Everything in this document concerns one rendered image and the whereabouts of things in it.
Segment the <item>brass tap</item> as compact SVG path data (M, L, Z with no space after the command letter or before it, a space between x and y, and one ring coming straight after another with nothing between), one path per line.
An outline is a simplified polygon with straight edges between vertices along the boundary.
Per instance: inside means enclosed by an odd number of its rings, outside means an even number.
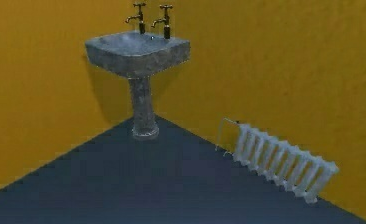
M144 23L144 14L142 11L142 8L146 5L145 2L138 2L134 3L133 6L138 9L138 12L136 15L129 16L125 19L126 23L129 23L131 20L137 19L138 20L138 26L139 26L139 33L144 34L145 33L145 23Z
M154 20L152 22L151 27L155 28L157 24L163 23L164 24L164 31L163 31L164 38L165 39L170 39L171 38L171 28L170 28L170 16L169 16L168 10L172 9L173 6L168 5L168 4L164 4L164 5L160 5L159 8L164 11L163 17Z

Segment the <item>white radiator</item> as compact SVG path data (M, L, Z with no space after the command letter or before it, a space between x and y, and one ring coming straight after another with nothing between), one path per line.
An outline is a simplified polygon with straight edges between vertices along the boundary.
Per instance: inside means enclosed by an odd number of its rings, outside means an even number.
M219 149L225 122L239 129L236 148L231 154L235 162L247 167L258 176L264 176L286 192L293 192L308 204L318 201L318 195L330 179L339 172L333 161L314 156L286 140L252 127L247 123L224 117L219 124L215 150Z

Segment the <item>grey stone pedestal sink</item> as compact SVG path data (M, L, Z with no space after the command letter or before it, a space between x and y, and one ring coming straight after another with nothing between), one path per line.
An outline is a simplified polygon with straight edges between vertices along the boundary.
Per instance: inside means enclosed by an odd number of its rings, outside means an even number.
M85 42L88 62L126 78L133 108L133 138L153 140L159 135L152 105L152 76L190 59L190 41L166 39L153 33L125 31L93 37Z

